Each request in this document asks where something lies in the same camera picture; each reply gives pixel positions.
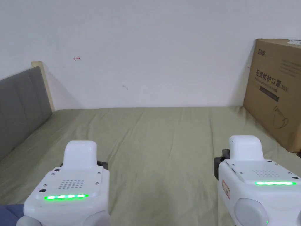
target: bed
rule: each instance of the bed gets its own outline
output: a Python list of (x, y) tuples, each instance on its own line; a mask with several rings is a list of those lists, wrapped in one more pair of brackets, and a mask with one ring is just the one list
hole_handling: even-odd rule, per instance
[[(231, 135), (257, 136), (265, 158), (301, 175), (301, 159), (243, 107), (53, 111), (43, 65), (32, 65), (7, 78), (10, 83), (0, 81), (6, 97), (0, 98), (0, 122), (12, 127), (0, 130), (0, 204), (22, 204), (46, 172), (62, 163), (70, 140), (95, 141), (98, 160), (109, 163), (112, 225), (233, 226), (213, 175), (213, 158), (229, 148)], [(4, 101), (15, 95), (24, 122), (15, 122), (20, 116)]]

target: cardboard box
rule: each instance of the cardboard box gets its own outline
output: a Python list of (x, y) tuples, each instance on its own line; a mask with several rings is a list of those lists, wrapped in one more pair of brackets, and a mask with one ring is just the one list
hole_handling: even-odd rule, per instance
[(289, 152), (301, 150), (300, 44), (286, 39), (256, 41), (243, 104)]

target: red sticker label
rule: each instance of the red sticker label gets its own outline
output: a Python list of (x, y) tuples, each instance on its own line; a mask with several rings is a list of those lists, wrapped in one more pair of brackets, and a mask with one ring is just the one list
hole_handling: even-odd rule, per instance
[(230, 199), (230, 189), (228, 188), (228, 186), (226, 185), (226, 183), (224, 182), (224, 180), (223, 180), (223, 182), (222, 182), (222, 187), (223, 187), (223, 189), (224, 189), (226, 195), (227, 195), (228, 198)]

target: green led light strip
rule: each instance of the green led light strip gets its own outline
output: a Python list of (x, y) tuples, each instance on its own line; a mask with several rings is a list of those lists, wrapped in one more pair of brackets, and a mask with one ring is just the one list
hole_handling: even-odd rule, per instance
[(71, 198), (83, 198), (89, 195), (79, 194), (79, 195), (57, 195), (57, 196), (45, 196), (45, 199), (71, 199)]
[(258, 181), (255, 182), (256, 185), (295, 185), (296, 182), (288, 182), (288, 181)]

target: printed logo on box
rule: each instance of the printed logo on box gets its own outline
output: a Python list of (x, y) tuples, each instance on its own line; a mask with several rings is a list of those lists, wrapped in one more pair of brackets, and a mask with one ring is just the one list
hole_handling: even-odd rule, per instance
[(222, 187), (226, 193), (226, 195), (228, 196), (228, 198), (230, 199), (230, 189), (228, 188), (228, 186), (226, 185), (225, 181), (223, 180), (222, 182)]
[(257, 52), (257, 54), (258, 54), (258, 55), (261, 55), (261, 56), (266, 56), (265, 53), (266, 53), (266, 52), (265, 52), (264, 50), (262, 50), (262, 49), (258, 50), (258, 52)]

